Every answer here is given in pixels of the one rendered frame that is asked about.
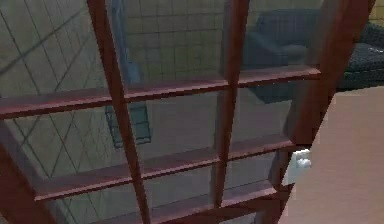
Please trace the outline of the red-brown glass pane door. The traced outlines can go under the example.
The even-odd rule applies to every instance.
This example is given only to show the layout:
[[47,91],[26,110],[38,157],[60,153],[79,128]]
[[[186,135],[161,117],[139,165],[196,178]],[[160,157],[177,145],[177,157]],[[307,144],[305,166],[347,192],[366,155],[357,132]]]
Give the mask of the red-brown glass pane door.
[[[276,9],[320,11],[305,63],[243,70],[246,32]],[[277,224],[292,153],[381,15],[384,0],[0,0],[0,224]]]

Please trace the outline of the dark grey sofa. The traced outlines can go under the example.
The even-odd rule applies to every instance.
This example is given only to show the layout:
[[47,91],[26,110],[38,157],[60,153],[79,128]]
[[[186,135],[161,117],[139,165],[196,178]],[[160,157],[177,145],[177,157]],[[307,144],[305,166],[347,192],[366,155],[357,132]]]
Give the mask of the dark grey sofa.
[[[276,9],[262,13],[245,35],[243,70],[302,65],[313,37],[318,9]],[[384,85],[384,27],[368,22],[355,45],[339,91]]]

